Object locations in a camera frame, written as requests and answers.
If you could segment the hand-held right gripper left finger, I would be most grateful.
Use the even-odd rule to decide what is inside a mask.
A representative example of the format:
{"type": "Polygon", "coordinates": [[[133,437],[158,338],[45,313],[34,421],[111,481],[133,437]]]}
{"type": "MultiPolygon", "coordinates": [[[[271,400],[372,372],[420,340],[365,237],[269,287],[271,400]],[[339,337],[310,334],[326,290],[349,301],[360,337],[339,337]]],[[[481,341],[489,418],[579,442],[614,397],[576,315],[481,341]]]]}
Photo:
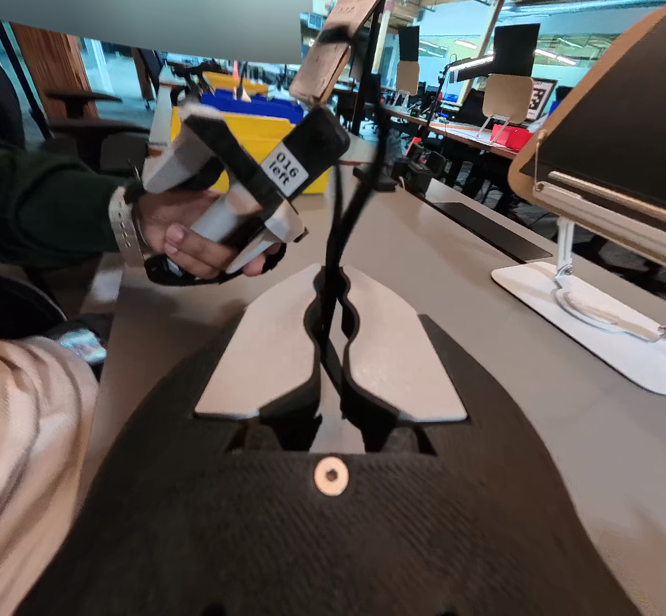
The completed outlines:
{"type": "Polygon", "coordinates": [[[322,422],[320,318],[310,264],[246,307],[195,405],[199,418],[258,422],[285,450],[309,450],[322,422]]]}

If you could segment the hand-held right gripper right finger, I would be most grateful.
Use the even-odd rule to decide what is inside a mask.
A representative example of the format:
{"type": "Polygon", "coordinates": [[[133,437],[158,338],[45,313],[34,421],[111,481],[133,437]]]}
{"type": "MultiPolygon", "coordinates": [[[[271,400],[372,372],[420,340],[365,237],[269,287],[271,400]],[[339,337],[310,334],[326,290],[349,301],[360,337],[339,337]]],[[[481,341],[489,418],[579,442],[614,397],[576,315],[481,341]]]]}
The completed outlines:
{"type": "Polygon", "coordinates": [[[468,413],[419,313],[362,271],[340,268],[341,329],[347,340],[340,410],[380,451],[397,428],[464,422],[468,413]]]}

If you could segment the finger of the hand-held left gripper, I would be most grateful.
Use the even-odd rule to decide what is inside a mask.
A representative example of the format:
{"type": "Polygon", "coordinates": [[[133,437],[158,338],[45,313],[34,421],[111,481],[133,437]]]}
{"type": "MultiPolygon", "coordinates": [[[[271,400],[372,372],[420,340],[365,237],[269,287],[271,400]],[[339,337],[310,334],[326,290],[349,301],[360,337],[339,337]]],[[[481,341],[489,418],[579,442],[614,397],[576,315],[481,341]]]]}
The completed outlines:
{"type": "Polygon", "coordinates": [[[141,173],[144,190],[162,193],[173,189],[202,190],[212,187],[224,171],[196,133],[185,125],[191,116],[204,124],[224,121],[223,113],[208,105],[183,105],[172,109],[168,134],[171,143],[156,157],[149,157],[141,173]]]}
{"type": "Polygon", "coordinates": [[[230,235],[228,244],[237,250],[237,255],[225,273],[236,273],[258,255],[274,244],[299,241],[307,234],[298,211],[287,199],[269,213],[262,209],[246,218],[230,235]]]}

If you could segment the yellow plastic bin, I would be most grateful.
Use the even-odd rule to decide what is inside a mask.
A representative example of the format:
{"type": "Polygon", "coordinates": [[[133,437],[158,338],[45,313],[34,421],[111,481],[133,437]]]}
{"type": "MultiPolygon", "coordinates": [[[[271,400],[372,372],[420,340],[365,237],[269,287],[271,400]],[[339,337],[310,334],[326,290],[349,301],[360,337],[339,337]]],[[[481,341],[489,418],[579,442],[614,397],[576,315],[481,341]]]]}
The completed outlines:
{"type": "MultiPolygon", "coordinates": [[[[261,163],[263,159],[270,154],[270,152],[277,146],[283,137],[293,130],[295,124],[287,118],[277,118],[265,115],[251,115],[240,112],[225,112],[219,111],[210,105],[204,105],[205,108],[210,108],[214,113],[219,113],[229,123],[231,132],[236,136],[239,143],[245,147],[249,154],[254,159],[261,163]]],[[[181,116],[184,108],[172,109],[171,125],[170,125],[170,138],[171,143],[175,141],[177,136],[182,130],[181,116]]],[[[323,195],[328,185],[330,168],[318,176],[318,180],[304,189],[303,193],[307,195],[317,196],[323,195]]],[[[216,192],[225,194],[229,190],[229,176],[228,173],[221,172],[215,180],[205,188],[213,188],[216,192]]]]}
{"type": "Polygon", "coordinates": [[[252,81],[246,78],[241,81],[240,78],[225,73],[204,71],[203,77],[213,92],[217,91],[218,89],[229,90],[233,92],[239,87],[239,85],[242,84],[243,91],[247,93],[248,96],[267,97],[270,89],[266,84],[252,81]]]}

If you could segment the person's left hand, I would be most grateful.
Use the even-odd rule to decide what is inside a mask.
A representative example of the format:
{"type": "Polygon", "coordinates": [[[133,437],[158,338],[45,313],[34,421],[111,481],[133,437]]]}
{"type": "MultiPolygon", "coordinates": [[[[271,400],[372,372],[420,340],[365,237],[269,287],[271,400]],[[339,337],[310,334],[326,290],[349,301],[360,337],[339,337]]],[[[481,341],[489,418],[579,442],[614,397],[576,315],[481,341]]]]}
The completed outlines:
{"type": "Polygon", "coordinates": [[[198,279],[213,279],[222,274],[235,259],[236,252],[192,229],[220,196],[212,189],[141,196],[136,216],[145,243],[152,252],[165,254],[181,270],[198,279]]]}

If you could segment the cardboard panel on stand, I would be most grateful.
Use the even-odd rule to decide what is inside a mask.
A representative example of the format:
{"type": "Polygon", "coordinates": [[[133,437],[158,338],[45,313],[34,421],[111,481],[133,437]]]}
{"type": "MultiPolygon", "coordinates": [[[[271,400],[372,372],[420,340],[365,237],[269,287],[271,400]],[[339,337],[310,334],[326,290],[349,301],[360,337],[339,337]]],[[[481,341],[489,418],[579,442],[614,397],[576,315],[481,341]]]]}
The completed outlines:
{"type": "Polygon", "coordinates": [[[481,133],[491,120],[499,120],[504,129],[522,123],[528,116],[534,81],[529,76],[499,73],[488,75],[482,113],[486,117],[481,133]]]}
{"type": "Polygon", "coordinates": [[[288,90],[291,98],[316,106],[327,102],[351,57],[362,26],[380,0],[337,0],[288,90]]]}
{"type": "Polygon", "coordinates": [[[398,62],[395,80],[394,106],[400,102],[406,105],[410,97],[419,90],[420,64],[418,61],[401,60],[398,62]]]}

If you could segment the blue plastic bin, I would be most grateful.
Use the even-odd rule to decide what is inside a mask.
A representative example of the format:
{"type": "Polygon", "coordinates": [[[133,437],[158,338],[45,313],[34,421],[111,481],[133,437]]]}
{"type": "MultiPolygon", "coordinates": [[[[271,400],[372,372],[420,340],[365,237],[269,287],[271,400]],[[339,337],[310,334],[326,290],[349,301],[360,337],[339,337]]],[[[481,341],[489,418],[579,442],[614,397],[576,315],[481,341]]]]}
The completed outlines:
{"type": "Polygon", "coordinates": [[[235,92],[230,89],[216,89],[212,94],[204,93],[200,103],[220,112],[286,119],[293,125],[299,124],[304,118],[303,108],[290,100],[254,95],[244,101],[237,99],[235,92]]]}

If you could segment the grey woven wristwatch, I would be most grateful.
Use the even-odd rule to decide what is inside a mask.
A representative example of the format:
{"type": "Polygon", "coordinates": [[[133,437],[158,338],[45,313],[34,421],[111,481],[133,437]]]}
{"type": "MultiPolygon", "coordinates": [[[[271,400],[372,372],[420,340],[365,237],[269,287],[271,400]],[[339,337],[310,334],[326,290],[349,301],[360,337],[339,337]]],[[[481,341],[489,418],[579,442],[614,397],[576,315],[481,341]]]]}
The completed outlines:
{"type": "Polygon", "coordinates": [[[143,268],[153,255],[145,241],[138,216],[140,189],[122,185],[112,193],[108,204],[108,218],[119,252],[129,267],[143,268]]]}

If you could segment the black office chair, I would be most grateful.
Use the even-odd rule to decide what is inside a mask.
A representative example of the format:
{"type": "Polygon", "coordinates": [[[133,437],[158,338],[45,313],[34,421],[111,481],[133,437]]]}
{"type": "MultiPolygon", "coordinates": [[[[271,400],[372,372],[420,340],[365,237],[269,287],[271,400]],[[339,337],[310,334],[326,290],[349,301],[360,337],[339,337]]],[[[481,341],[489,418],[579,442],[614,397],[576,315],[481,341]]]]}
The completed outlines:
{"type": "Polygon", "coordinates": [[[49,118],[49,133],[75,148],[77,157],[94,171],[131,176],[148,154],[150,129],[129,121],[88,116],[87,106],[118,103],[118,97],[84,89],[54,90],[46,97],[62,102],[65,116],[49,118]]]}

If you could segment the black charger device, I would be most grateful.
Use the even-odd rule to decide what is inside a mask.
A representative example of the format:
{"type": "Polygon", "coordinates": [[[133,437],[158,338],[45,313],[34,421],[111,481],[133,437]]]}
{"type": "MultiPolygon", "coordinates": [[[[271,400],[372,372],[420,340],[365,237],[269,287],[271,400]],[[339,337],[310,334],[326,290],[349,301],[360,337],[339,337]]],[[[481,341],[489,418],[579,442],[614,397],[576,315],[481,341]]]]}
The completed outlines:
{"type": "Polygon", "coordinates": [[[446,159],[421,145],[413,143],[407,154],[397,158],[389,171],[389,177],[415,196],[425,197],[430,183],[445,172],[446,159]]]}

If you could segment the black vertical pole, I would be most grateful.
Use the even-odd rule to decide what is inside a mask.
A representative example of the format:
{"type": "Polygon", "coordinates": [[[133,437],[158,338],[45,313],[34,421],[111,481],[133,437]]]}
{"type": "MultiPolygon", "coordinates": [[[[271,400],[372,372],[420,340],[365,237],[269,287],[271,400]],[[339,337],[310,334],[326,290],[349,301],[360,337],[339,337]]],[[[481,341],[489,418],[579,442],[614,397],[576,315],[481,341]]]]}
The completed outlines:
{"type": "Polygon", "coordinates": [[[360,134],[360,127],[365,114],[365,105],[368,98],[371,98],[371,84],[372,84],[372,68],[374,65],[375,55],[378,46],[379,29],[380,29],[380,16],[384,12],[386,0],[379,0],[378,4],[372,11],[372,19],[370,24],[370,33],[368,38],[368,47],[366,57],[362,69],[362,76],[358,88],[356,103],[354,106],[354,115],[351,126],[351,133],[355,136],[360,134]]]}

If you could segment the wooden pillar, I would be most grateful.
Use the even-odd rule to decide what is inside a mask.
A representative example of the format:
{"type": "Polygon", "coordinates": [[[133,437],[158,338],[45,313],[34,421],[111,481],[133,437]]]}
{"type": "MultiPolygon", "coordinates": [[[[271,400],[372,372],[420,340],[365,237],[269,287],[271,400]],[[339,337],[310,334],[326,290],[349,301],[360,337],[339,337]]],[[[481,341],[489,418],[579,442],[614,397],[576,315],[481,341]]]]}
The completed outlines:
{"type": "Polygon", "coordinates": [[[64,118],[62,101],[46,96],[47,90],[89,90],[87,72],[76,36],[9,22],[21,55],[48,119],[64,118]]]}

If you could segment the black flat pad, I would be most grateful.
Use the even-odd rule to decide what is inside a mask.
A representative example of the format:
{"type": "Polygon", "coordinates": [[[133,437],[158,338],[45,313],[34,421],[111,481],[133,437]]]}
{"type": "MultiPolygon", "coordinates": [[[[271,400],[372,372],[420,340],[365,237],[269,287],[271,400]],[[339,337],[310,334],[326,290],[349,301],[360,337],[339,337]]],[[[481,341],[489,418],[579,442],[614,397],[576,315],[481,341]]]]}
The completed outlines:
{"type": "Polygon", "coordinates": [[[457,202],[434,203],[433,207],[439,213],[470,231],[483,242],[515,262],[524,264],[532,261],[544,261],[553,257],[553,254],[549,251],[465,204],[457,202]]]}

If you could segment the long wooden office desk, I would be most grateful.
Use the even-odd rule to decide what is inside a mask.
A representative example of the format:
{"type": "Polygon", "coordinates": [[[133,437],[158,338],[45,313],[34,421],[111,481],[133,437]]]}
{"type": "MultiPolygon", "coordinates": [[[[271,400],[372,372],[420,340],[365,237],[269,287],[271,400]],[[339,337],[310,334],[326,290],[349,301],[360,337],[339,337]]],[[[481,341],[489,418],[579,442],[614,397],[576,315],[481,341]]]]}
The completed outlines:
{"type": "Polygon", "coordinates": [[[460,142],[480,151],[487,151],[499,155],[508,160],[515,159],[518,154],[518,151],[516,150],[498,144],[497,142],[491,142],[487,132],[483,132],[479,135],[479,130],[476,127],[459,123],[440,123],[437,121],[426,124],[424,119],[412,117],[401,110],[396,110],[387,105],[384,108],[392,120],[400,120],[416,126],[417,130],[415,133],[418,138],[427,138],[429,134],[434,134],[460,142]]]}

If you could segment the colourful magazine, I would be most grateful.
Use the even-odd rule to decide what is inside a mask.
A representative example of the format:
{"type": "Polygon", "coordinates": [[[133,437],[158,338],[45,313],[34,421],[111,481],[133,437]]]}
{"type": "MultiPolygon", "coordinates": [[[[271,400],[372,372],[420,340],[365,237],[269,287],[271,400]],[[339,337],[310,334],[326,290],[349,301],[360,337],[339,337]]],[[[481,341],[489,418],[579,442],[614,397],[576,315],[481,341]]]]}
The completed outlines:
{"type": "Polygon", "coordinates": [[[99,337],[86,327],[64,332],[57,339],[57,342],[91,367],[105,361],[106,349],[104,345],[99,337]]]}

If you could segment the red plastic crate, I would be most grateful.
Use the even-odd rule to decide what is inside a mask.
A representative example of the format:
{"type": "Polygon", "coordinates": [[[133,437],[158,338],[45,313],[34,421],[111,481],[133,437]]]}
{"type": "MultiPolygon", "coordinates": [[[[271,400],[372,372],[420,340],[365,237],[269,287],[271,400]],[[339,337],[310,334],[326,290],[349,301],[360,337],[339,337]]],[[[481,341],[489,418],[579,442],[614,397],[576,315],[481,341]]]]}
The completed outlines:
{"type": "Polygon", "coordinates": [[[490,139],[495,146],[513,151],[520,151],[532,137],[533,133],[526,128],[500,124],[495,124],[490,134],[490,139]]]}

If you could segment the person's cream trousers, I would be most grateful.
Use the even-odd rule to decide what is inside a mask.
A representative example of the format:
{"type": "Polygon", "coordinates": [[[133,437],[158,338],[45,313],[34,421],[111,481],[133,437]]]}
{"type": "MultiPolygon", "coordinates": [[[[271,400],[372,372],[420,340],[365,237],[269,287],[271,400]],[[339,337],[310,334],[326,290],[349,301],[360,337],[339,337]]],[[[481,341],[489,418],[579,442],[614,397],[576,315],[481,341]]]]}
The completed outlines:
{"type": "Polygon", "coordinates": [[[1,341],[1,614],[58,552],[79,501],[98,380],[46,337],[1,341]]]}

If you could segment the white tablet stand with board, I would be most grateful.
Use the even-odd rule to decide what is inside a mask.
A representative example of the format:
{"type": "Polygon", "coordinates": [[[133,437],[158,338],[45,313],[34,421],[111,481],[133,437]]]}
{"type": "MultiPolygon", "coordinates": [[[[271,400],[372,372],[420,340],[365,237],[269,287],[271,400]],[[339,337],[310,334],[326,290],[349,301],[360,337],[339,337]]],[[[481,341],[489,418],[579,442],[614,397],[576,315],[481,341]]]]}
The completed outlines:
{"type": "Polygon", "coordinates": [[[665,266],[665,7],[615,39],[515,156],[508,181],[557,215],[556,260],[496,269],[494,282],[665,395],[665,324],[573,274],[576,226],[665,266]]]}

